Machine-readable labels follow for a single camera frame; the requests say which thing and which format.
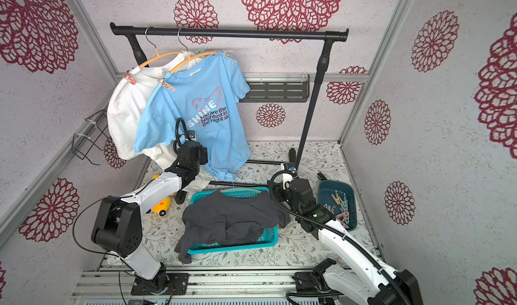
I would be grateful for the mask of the light blue t-shirt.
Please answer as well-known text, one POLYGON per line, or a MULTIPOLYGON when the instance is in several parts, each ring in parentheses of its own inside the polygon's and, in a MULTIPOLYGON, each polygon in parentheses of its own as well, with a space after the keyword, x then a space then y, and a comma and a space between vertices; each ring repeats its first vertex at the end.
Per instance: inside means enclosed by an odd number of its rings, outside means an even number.
POLYGON ((167 73, 171 91, 157 85, 138 124, 135 152, 159 143, 170 145, 177 134, 176 122, 183 119, 187 130, 207 148, 206 171, 223 181, 235 181, 236 172, 251 156, 238 103, 249 92, 237 61, 210 55, 189 69, 167 73))

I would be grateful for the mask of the peach beige clothespin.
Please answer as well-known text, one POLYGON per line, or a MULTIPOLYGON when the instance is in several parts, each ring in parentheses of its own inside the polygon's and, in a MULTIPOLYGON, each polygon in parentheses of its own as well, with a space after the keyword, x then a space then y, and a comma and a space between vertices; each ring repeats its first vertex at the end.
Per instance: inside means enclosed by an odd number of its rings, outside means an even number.
POLYGON ((160 79, 159 84, 165 89, 175 91, 175 87, 173 87, 171 84, 168 84, 164 79, 160 79))

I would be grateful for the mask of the white t-shirt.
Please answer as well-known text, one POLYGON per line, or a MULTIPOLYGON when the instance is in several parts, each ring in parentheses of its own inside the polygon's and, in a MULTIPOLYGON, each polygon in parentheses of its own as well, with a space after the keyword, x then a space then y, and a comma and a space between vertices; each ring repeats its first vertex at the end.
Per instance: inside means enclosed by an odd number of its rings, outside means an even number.
MULTIPOLYGON (((134 152, 134 145, 138 124, 152 92, 159 85, 159 80, 163 79, 176 65, 186 60, 189 54, 191 53, 185 51, 184 54, 177 55, 172 61, 161 67, 139 69, 137 66, 130 69, 127 73, 132 74, 137 80, 136 85, 129 84, 124 77, 118 83, 109 101, 107 119, 109 132, 119 158, 130 160, 143 154, 150 157, 162 170, 172 166, 177 157, 172 144, 159 143, 140 153, 134 152)), ((190 182, 184 190, 189 193, 202 191, 209 185, 208 175, 206 170, 201 169, 195 180, 190 182)))

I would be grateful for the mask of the pink clothespin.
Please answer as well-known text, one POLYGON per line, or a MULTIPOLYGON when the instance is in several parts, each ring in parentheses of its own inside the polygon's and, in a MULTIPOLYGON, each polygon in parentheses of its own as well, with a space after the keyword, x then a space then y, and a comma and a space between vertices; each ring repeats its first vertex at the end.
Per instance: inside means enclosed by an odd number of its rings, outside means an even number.
POLYGON ((126 73, 124 75, 124 79, 131 85, 136 85, 137 84, 137 80, 133 77, 132 74, 130 73, 126 73))

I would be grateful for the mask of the wooden hanger with metal hook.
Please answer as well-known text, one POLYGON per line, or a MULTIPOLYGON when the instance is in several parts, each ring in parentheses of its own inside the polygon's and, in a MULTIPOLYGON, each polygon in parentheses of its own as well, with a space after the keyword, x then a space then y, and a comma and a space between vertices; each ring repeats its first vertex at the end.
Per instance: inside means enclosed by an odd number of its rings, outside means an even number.
POLYGON ((165 57, 168 57, 168 56, 171 56, 171 55, 179 55, 179 54, 184 54, 184 51, 169 51, 169 52, 166 52, 166 53, 160 53, 159 50, 158 50, 158 47, 155 43, 151 42, 149 40, 149 36, 148 36, 148 32, 153 29, 152 26, 150 27, 147 27, 147 29, 145 29, 145 32, 144 32, 144 35, 145 35, 145 39, 148 43, 150 43, 151 45, 153 45, 154 49, 155 49, 155 53, 156 55, 154 57, 152 57, 151 59, 147 59, 146 61, 144 61, 143 63, 139 64, 138 65, 138 68, 139 69, 143 69, 145 68, 146 66, 148 66, 149 64, 152 64, 153 62, 155 61, 159 61, 165 57))

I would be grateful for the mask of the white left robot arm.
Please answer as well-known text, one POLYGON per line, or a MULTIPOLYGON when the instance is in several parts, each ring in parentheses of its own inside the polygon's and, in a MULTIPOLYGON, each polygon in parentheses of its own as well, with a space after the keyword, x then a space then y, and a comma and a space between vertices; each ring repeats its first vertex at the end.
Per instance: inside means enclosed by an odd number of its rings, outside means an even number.
POLYGON ((136 276, 158 285, 165 284, 164 265, 142 242, 142 217, 173 193, 190 184, 207 164, 207 149, 199 142, 179 146, 177 159, 158 178, 121 197, 103 197, 92 229, 91 240, 105 255, 117 256, 136 276))

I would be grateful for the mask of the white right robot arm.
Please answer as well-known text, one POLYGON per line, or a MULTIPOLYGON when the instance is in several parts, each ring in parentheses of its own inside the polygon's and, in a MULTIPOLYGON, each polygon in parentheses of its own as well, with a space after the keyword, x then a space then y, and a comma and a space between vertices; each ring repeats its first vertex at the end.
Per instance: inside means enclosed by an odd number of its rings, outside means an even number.
POLYGON ((325 260, 313 269, 315 293, 311 296, 345 296, 356 304, 422 304, 416 277, 398 271, 360 244, 328 209, 319 205, 306 179, 268 181, 273 200, 295 217, 301 227, 330 248, 348 265, 325 260))

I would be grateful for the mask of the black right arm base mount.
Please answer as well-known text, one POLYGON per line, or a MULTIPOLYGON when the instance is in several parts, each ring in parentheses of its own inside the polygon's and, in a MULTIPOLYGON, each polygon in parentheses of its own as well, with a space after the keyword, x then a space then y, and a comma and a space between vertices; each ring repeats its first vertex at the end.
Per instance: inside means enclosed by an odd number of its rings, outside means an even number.
POLYGON ((332 259, 325 259, 316 265, 311 271, 296 272, 292 278, 295 281, 296 291, 300 294, 328 294, 333 290, 324 280, 323 274, 337 262, 332 259))

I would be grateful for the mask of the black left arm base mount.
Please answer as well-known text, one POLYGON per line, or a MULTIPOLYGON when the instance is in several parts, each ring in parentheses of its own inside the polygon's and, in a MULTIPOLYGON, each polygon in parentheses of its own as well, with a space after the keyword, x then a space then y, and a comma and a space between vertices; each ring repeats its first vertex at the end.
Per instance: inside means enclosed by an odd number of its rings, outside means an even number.
POLYGON ((189 278, 188 273, 167 273, 165 266, 161 265, 153 279, 144 279, 136 275, 130 295, 182 296, 186 294, 189 278))

